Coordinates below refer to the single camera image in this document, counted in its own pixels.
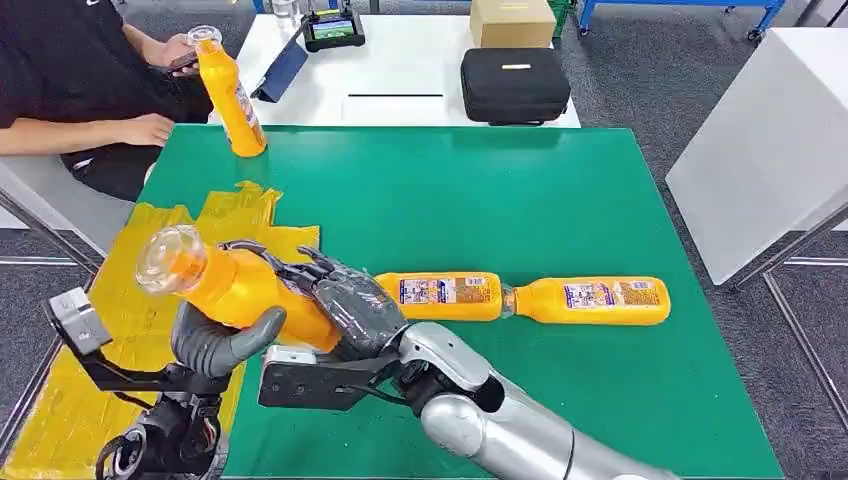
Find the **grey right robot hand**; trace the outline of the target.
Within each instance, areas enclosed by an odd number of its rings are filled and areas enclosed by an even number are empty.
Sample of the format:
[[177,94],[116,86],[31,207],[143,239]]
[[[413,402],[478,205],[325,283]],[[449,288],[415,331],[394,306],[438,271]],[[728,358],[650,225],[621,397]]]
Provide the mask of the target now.
[[277,278],[309,297],[340,335],[329,355],[337,360],[366,360],[395,355],[409,322],[386,290],[364,270],[357,270],[302,245],[308,263],[286,263],[253,240],[233,240],[223,250],[246,250],[270,264]]

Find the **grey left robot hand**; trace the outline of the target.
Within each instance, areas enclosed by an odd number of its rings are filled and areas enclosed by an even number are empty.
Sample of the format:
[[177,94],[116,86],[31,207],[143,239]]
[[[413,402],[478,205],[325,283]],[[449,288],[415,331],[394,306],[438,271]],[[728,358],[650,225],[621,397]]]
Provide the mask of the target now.
[[207,317],[183,301],[171,332],[175,359],[208,378],[230,374],[245,360],[271,345],[286,320],[286,311],[272,306],[251,326],[239,330]]

